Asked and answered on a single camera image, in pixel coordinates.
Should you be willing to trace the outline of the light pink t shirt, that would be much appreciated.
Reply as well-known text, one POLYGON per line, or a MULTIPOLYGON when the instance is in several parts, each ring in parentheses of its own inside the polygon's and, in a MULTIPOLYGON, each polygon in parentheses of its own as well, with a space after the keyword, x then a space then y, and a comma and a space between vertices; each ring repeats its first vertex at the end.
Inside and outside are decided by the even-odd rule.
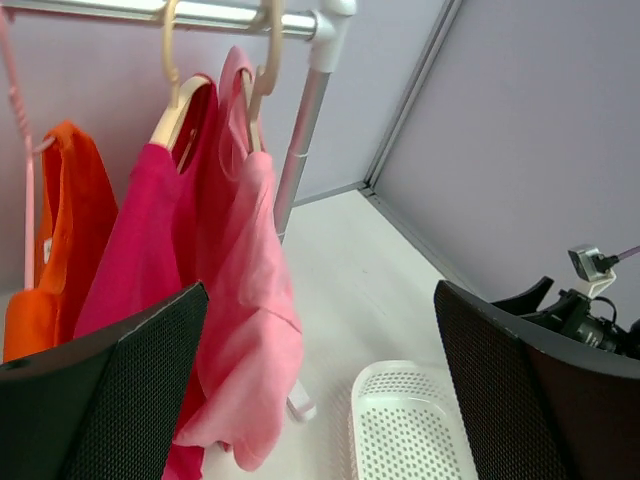
POLYGON ((247 137, 242 84, 252 72, 245 52, 232 48, 196 178, 195 267, 209 304, 168 479, 200 478, 216 443, 241 469, 259 468, 278 441, 302 364, 302 327, 274 223, 273 161, 247 137))

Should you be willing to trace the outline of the orange t shirt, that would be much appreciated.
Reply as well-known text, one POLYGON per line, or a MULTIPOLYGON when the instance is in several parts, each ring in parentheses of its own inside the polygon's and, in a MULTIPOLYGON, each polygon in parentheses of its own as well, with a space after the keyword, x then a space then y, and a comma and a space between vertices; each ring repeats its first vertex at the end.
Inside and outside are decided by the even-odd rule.
POLYGON ((47 134, 43 209, 35 240, 35 286, 14 294, 5 314, 5 362, 73 339, 118 214, 93 139, 65 120, 47 134))

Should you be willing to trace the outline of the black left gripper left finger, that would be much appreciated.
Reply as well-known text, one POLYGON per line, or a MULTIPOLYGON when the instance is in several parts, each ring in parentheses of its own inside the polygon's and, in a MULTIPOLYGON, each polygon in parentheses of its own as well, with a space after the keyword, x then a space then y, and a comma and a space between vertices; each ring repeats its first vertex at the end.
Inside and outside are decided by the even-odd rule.
POLYGON ((161 478, 207 305, 195 283, 106 328, 2 364, 2 478, 161 478))

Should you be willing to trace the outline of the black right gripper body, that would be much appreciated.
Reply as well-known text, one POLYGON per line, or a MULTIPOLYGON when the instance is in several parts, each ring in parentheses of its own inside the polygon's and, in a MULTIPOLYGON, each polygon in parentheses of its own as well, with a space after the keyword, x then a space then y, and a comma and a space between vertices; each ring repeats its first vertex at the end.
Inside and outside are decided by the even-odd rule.
POLYGON ((560 290, 556 303, 538 310, 553 283, 551 278, 542 277, 525 292, 492 305, 581 344, 629 358, 639 357, 639 324, 635 323, 629 332, 621 328, 617 324, 617 308, 608 298, 597 296, 595 301, 612 308, 611 319, 593 316, 593 300, 575 289, 560 290))

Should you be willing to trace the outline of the beige hanger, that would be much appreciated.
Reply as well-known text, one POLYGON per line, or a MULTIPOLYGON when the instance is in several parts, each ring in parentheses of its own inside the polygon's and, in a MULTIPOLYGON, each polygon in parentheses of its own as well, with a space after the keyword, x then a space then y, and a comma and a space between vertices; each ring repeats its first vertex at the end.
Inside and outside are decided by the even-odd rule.
POLYGON ((150 144, 164 147, 172 153, 181 133, 185 130, 185 121, 195 94, 211 82, 194 75, 186 82, 180 80, 180 72, 173 59, 173 32, 178 1, 166 1, 161 12, 162 25, 162 67, 169 84, 168 106, 161 115, 149 140, 150 144))
POLYGON ((246 131, 249 151, 262 150, 259 116, 262 100, 272 94, 280 71, 283 44, 284 2, 262 1, 262 21, 269 30, 269 45, 266 64, 260 65, 254 75, 246 69, 241 71, 242 87, 246 104, 246 131))

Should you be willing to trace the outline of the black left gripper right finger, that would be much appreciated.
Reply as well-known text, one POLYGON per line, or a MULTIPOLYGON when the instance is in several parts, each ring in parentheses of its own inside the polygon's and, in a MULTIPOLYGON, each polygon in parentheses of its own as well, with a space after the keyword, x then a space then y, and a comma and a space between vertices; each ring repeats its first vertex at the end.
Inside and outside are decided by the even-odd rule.
POLYGON ((567 311, 538 307, 542 279, 488 303, 437 284, 438 329, 481 479, 636 479, 639 344, 617 354, 549 324, 567 311))

